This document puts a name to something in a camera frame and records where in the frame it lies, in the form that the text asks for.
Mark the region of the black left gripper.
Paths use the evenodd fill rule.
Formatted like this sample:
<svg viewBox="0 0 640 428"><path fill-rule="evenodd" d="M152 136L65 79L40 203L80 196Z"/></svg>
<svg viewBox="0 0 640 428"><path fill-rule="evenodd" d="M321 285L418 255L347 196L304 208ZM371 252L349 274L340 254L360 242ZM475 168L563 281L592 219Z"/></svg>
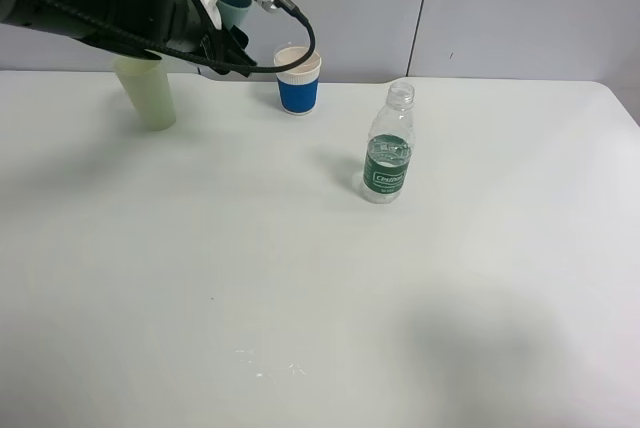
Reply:
<svg viewBox="0 0 640 428"><path fill-rule="evenodd" d="M110 0L106 21L150 42L194 56L241 67L245 77L256 62L246 54L248 37L217 30L199 0Z"/></svg>

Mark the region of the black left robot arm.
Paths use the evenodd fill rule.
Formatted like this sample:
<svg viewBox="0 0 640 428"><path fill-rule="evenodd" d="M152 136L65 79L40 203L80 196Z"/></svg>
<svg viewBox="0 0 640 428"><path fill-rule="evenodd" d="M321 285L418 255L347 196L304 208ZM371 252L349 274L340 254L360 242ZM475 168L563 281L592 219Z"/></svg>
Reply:
<svg viewBox="0 0 640 428"><path fill-rule="evenodd" d="M141 60L172 56L249 76L248 38L215 29L199 0L1 0L5 25L52 33Z"/></svg>

